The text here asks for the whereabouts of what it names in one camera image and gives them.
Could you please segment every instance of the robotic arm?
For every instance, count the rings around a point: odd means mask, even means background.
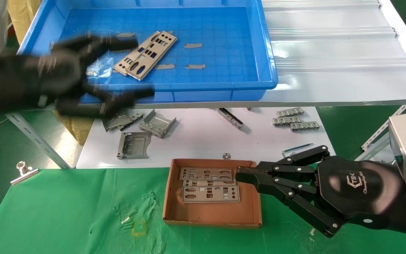
[[[4,46],[5,0],[0,0],[0,48]],[[87,83],[86,70],[108,50],[137,48],[137,39],[97,37],[90,34],[51,47],[48,56],[14,55],[0,50],[0,113],[44,108],[54,104],[60,114],[109,118],[139,98],[154,95],[152,87],[137,87],[120,94],[108,93]],[[89,93],[98,105],[79,104]]]
[[[390,118],[390,137],[397,166],[347,161],[319,146],[241,167],[236,179],[273,195],[327,237],[346,223],[406,233],[406,114]],[[319,161],[317,169],[308,166]]]

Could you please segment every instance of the logo text on robotic hand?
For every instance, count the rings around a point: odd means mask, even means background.
[[[366,177],[364,176],[363,172],[359,172],[359,177],[357,177],[355,173],[349,173],[347,175],[347,184],[352,186],[353,188],[358,188],[359,186],[364,185],[363,193],[368,193]]]

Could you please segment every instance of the metal bracket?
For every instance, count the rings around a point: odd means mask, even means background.
[[[139,129],[151,132],[151,134],[156,137],[164,138],[175,122],[176,118],[173,120],[166,119],[153,109],[150,114],[145,117],[143,122],[139,124]]]
[[[123,132],[117,153],[118,159],[148,159],[147,147],[151,142],[148,132]]]

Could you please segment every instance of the sheet metal part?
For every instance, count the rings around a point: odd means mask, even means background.
[[[277,117],[272,118],[272,125],[273,126],[285,126],[290,125],[292,123],[302,122],[300,117]]]
[[[319,128],[320,128],[320,125],[317,122],[299,122],[299,123],[290,124],[290,130],[292,132],[319,130]]]
[[[139,129],[151,132],[151,134],[156,137],[164,138],[175,122],[176,118],[173,120],[166,119],[163,115],[156,113],[153,109],[139,124]]]
[[[151,142],[148,132],[123,132],[117,153],[118,159],[148,159],[147,148]]]
[[[233,173],[231,169],[182,167],[179,171],[179,180],[232,182]]]
[[[176,42],[177,38],[168,32],[155,32],[142,42],[137,50],[131,51],[114,69],[123,75],[141,81]]]
[[[202,180],[183,180],[183,187],[188,186],[235,186],[236,180],[232,182],[222,181],[202,181]]]
[[[186,69],[204,69],[206,68],[205,64],[188,64],[186,65]]]
[[[201,43],[187,43],[184,44],[184,48],[201,48],[203,47],[203,44]]]
[[[158,64],[154,67],[154,69],[173,69],[174,64]]]
[[[135,124],[143,118],[143,114],[140,112],[135,112],[132,116],[129,114],[127,109],[122,109],[119,111],[112,119],[103,119],[103,126],[106,132],[118,128],[123,131],[129,126]]]
[[[305,111],[302,108],[290,108],[285,110],[277,111],[277,117],[293,117],[298,115],[303,115]]]
[[[240,121],[237,117],[235,117],[233,114],[231,114],[230,111],[228,111],[226,108],[219,108],[217,109],[217,112],[223,116],[230,124],[232,124],[234,127],[241,129],[244,123]]]
[[[183,187],[183,203],[239,202],[239,187]]]

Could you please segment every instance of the white table surface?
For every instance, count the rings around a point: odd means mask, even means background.
[[[272,126],[276,111],[282,109],[287,108],[253,108],[252,111],[229,108],[244,122],[241,130],[229,124],[214,109],[158,109],[157,113],[168,119],[176,117],[177,122],[164,139],[151,137],[147,148],[148,159],[117,159],[121,132],[106,132],[101,120],[95,120],[76,168],[169,167],[172,159],[221,159],[224,153],[229,153],[232,159],[278,161],[283,158],[283,150],[308,143],[314,143],[311,147],[326,145],[330,153],[335,154],[315,107],[303,107],[305,114],[300,117],[305,122],[317,121],[321,128],[301,132],[291,132],[289,127]],[[145,114],[150,112],[146,109],[139,111]],[[142,131],[137,123],[125,132]]]

